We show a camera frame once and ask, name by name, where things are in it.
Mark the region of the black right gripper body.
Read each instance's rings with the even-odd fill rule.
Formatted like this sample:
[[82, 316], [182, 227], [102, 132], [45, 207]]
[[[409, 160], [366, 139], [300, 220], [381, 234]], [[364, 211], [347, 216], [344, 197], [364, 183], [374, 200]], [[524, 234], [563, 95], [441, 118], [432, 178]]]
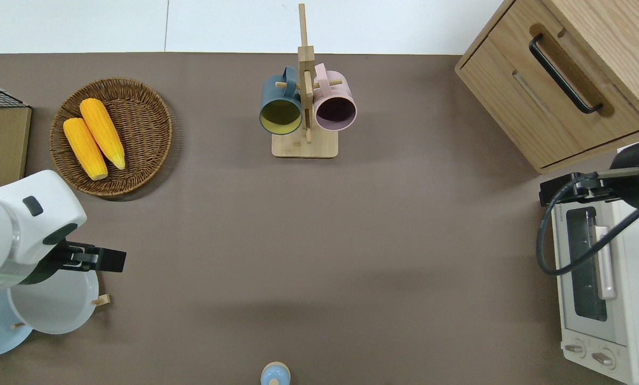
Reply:
[[540, 183], [540, 205], [623, 201], [639, 208], [639, 142], [620, 150], [610, 168], [601, 172], [573, 172]]

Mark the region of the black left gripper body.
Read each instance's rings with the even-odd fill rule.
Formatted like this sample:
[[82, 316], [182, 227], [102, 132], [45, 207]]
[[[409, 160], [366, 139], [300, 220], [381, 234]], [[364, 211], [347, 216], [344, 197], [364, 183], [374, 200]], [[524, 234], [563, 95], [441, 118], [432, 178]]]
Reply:
[[127, 253], [67, 240], [56, 244], [26, 277], [26, 285], [44, 282], [58, 271], [121, 273]]

